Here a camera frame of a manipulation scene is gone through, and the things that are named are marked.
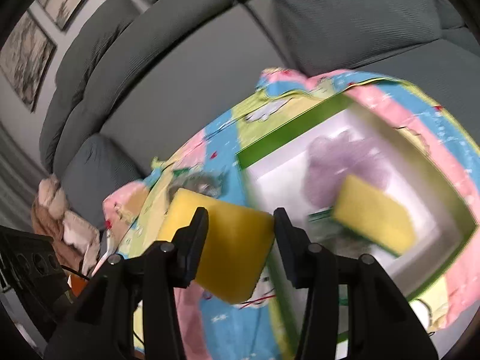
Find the yellow sponge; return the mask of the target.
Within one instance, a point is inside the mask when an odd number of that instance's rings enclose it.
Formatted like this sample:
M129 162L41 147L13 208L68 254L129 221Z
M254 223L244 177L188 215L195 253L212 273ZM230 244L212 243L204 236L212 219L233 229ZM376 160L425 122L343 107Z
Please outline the yellow sponge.
M178 189L157 239L170 242L199 207L208 212L208 234L195 281L224 302L244 302L253 294L272 248L273 216Z
M408 211L355 175L343 180L332 218L395 256L406 253L416 243Z

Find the clear bag with green print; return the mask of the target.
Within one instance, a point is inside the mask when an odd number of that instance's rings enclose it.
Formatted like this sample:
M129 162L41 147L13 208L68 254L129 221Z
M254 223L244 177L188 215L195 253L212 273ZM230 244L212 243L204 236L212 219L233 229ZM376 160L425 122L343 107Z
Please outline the clear bag with green print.
M332 209L307 216L307 234L311 242L323 245L338 256L359 258L371 252L372 244L331 218Z

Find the orange box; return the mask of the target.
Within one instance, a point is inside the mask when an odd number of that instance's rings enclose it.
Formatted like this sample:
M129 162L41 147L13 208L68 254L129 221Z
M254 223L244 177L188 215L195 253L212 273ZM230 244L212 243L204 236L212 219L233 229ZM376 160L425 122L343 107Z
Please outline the orange box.
M70 274L69 276L69 283L72 289L72 293L79 297L81 292L86 287L88 281L78 275Z

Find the brown and beige clothes pile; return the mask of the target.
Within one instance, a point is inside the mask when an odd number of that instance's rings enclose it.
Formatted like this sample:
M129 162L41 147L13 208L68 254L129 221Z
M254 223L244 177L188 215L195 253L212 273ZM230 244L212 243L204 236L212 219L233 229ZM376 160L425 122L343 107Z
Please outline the brown and beige clothes pile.
M32 203L32 228L49 236L60 264L88 276L97 265L99 230L70 210L66 193L57 177L41 180Z

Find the small clear bag with scrubber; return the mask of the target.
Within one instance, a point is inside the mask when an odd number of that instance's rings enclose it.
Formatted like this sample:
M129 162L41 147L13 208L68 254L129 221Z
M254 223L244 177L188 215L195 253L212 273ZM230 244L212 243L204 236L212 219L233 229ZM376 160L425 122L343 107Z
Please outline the small clear bag with scrubber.
M173 201L179 189L218 198L227 190L227 179L227 172L188 171L175 175L168 185L168 202Z

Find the colourful cartoon bed sheet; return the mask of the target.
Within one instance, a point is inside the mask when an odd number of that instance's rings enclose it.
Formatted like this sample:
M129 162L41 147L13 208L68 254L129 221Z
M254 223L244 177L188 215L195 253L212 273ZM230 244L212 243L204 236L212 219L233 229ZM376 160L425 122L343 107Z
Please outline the colourful cartoon bed sheet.
M291 359L307 294L294 289L266 224L282 207L333 253L379 261L436 332L479 300L479 146L417 86L377 73L262 72L256 91L147 178L103 201L133 258L220 215L196 281L175 292L193 359Z

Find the green cardboard box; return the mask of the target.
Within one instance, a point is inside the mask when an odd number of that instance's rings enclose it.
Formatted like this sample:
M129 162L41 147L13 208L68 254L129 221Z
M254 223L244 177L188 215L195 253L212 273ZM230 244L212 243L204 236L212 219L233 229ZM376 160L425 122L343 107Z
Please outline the green cardboard box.
M428 332L473 301L452 289L479 229L479 191L422 121L397 102L372 111L345 94L290 95L233 115L254 207L284 208L337 255L374 256Z

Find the purple mesh bath pouf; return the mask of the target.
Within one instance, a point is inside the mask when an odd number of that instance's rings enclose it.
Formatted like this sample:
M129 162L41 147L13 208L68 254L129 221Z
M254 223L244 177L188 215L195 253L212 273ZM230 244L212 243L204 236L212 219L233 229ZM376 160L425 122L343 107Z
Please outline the purple mesh bath pouf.
M353 175L377 189L388 186L391 173L377 141L355 139L346 130L336 137L318 136L307 147L307 170L303 190L318 209L334 205L343 181Z

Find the grey curtain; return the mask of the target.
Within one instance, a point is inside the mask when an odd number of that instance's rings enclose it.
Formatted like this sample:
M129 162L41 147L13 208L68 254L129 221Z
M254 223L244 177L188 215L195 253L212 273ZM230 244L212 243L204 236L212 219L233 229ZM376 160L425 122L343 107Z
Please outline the grey curtain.
M1 225L33 233L31 208L45 171L21 150L1 124Z

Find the grey sofa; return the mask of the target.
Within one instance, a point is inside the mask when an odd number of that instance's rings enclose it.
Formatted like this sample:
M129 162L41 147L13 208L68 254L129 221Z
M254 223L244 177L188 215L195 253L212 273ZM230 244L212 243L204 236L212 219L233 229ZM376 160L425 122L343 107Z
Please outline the grey sofa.
M266 68L359 68L414 83L479 136L479 43L449 0L105 0L55 73L41 164L105 145L147 173L254 92Z

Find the framed landscape painting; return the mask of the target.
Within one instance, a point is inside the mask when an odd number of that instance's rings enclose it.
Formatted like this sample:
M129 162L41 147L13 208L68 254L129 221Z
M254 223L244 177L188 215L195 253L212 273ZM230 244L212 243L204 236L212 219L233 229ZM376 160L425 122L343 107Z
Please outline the framed landscape painting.
M1 72L31 113L55 51L55 43L28 10L1 48Z

